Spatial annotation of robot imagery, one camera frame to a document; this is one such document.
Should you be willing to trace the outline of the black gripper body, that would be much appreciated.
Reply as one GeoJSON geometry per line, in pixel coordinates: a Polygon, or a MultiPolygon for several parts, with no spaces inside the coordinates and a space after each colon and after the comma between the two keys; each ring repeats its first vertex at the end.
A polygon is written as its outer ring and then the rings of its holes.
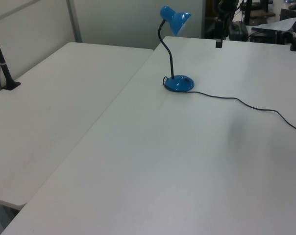
{"type": "Polygon", "coordinates": [[[215,21],[214,38],[216,40],[223,40],[223,21],[215,21]]]}

